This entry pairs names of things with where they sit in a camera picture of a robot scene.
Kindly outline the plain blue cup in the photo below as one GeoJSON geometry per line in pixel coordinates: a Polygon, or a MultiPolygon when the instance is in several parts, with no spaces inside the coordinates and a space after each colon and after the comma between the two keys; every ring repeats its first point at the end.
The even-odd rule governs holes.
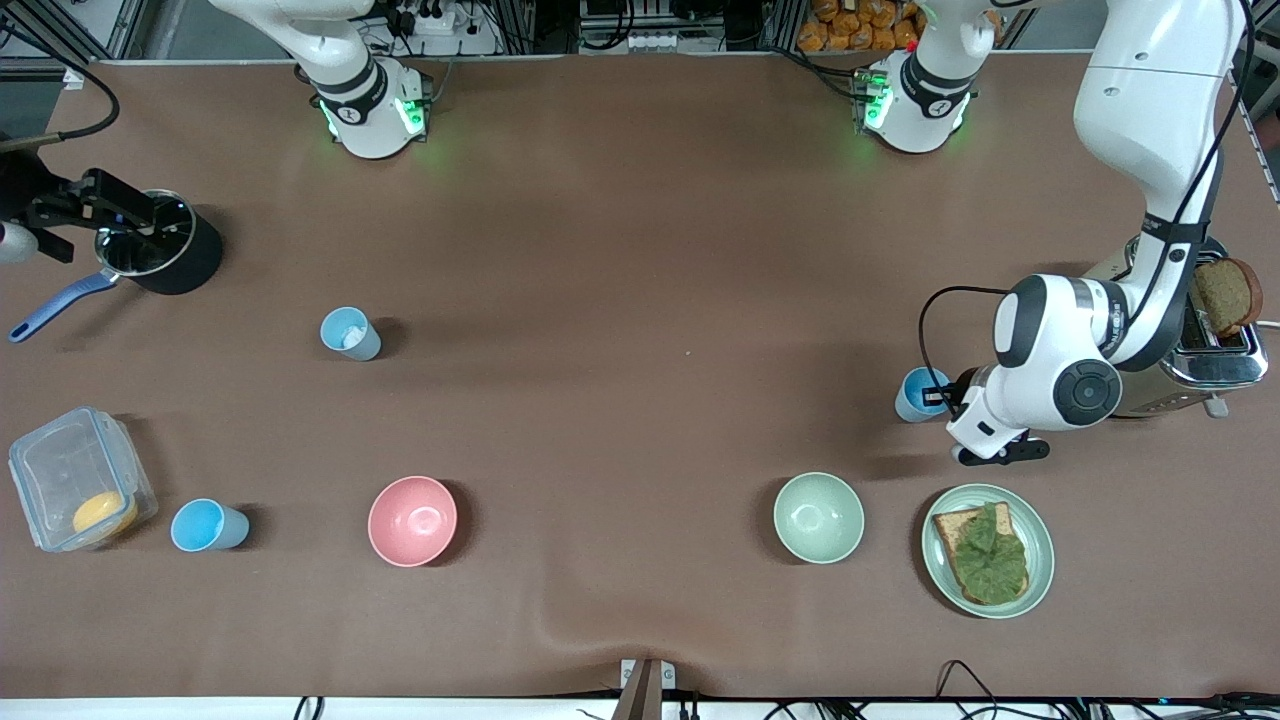
{"type": "Polygon", "coordinates": [[[918,366],[910,370],[904,378],[895,397],[895,411],[906,423],[928,421],[942,414],[925,414],[920,410],[920,389],[927,386],[942,386],[950,383],[942,372],[931,370],[928,366],[918,366]]]}
{"type": "Polygon", "coordinates": [[[250,520],[239,510],[212,498],[196,498],[172,520],[172,543],[187,553],[233,550],[248,537],[250,520]]]}

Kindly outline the blue cup holding paper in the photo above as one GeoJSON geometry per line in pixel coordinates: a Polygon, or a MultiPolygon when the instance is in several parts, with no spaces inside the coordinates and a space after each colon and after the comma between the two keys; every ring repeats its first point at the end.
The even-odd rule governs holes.
{"type": "Polygon", "coordinates": [[[357,307],[337,307],[329,311],[321,322],[319,333],[326,348],[355,361],[372,360],[381,350],[381,338],[376,328],[366,314],[357,307]],[[348,325],[365,325],[367,334],[356,348],[343,350],[340,347],[340,333],[348,325]]]}

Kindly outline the light green bowl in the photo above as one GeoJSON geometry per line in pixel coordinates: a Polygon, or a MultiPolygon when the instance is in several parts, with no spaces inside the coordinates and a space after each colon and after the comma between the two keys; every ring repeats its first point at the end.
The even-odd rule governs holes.
{"type": "Polygon", "coordinates": [[[786,480],[774,498],[772,520],[782,546],[809,564],[844,561],[865,534],[860,497],[847,482],[824,471],[786,480]]]}

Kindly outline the light green plate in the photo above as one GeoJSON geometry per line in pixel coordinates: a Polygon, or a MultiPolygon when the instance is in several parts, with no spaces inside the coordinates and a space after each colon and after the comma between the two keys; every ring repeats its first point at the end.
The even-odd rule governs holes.
{"type": "Polygon", "coordinates": [[[1055,570],[1053,543],[1041,515],[1014,492],[982,483],[948,489],[929,507],[922,559],[951,603],[987,619],[1033,610],[1055,570]]]}

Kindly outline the clear plastic food container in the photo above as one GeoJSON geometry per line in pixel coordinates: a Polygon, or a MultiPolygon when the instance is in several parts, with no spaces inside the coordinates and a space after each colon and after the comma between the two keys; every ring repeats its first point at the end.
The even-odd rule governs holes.
{"type": "Polygon", "coordinates": [[[96,407],[77,407],[20,437],[8,464],[35,546],[45,552],[92,548],[115,537],[84,544],[72,525],[76,510],[105,491],[131,495],[137,502],[138,518],[125,530],[157,511],[128,429],[96,407]]]}

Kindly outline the beige and chrome toaster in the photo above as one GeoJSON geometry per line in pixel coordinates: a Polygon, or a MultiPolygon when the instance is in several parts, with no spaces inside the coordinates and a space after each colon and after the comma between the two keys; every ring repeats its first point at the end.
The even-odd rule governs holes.
{"type": "MultiPolygon", "coordinates": [[[[1207,238],[1196,266],[1231,258],[1215,238],[1207,238]]],[[[1224,396],[1258,384],[1268,370],[1268,356],[1257,322],[1239,334],[1219,338],[1204,318],[1196,292],[1194,274],[1188,284],[1175,345],[1155,365],[1142,372],[1124,372],[1123,398],[1115,418],[1149,418],[1202,404],[1212,418],[1228,414],[1224,396]]]]}

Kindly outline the brown bread slice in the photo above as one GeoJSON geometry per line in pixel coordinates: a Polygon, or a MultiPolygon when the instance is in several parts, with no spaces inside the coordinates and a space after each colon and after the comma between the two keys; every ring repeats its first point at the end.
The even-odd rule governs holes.
{"type": "Polygon", "coordinates": [[[1196,292],[1215,337],[1239,334],[1261,318],[1263,291],[1253,268],[1235,258],[1221,258],[1196,268],[1196,292]]]}

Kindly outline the round orange food piece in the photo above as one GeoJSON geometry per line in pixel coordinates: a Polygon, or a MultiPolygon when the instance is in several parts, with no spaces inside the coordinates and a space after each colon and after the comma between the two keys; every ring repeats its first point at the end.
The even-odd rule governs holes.
{"type": "Polygon", "coordinates": [[[131,495],[105,491],[87,498],[74,512],[76,538],[84,544],[105,541],[128,529],[138,518],[138,506],[131,495]]]}

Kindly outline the white power strip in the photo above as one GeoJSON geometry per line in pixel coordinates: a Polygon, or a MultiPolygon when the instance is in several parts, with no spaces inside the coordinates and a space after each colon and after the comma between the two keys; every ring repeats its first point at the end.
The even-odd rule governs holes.
{"type": "Polygon", "coordinates": [[[462,24],[454,0],[380,0],[393,37],[443,38],[462,24]]]}

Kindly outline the bag of orange buns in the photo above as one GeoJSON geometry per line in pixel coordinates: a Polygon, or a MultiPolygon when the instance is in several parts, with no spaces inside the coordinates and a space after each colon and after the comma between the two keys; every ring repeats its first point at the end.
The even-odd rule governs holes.
{"type": "Polygon", "coordinates": [[[803,53],[913,50],[928,24],[913,0],[809,0],[796,46],[803,53]]]}

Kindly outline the pink bowl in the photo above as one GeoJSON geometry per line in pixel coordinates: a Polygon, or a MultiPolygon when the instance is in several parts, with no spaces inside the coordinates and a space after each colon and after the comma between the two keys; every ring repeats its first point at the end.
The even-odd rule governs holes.
{"type": "Polygon", "coordinates": [[[448,550],[458,524],[457,502],[447,486],[430,477],[404,477],[374,500],[367,538],[384,562],[417,568],[448,550]]]}

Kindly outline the metal table clamp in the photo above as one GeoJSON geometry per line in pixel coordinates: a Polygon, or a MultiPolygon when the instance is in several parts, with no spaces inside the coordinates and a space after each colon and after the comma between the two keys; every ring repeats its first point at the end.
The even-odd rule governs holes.
{"type": "Polygon", "coordinates": [[[675,665],[658,659],[627,660],[623,678],[612,720],[663,720],[664,692],[676,688],[675,665]]]}

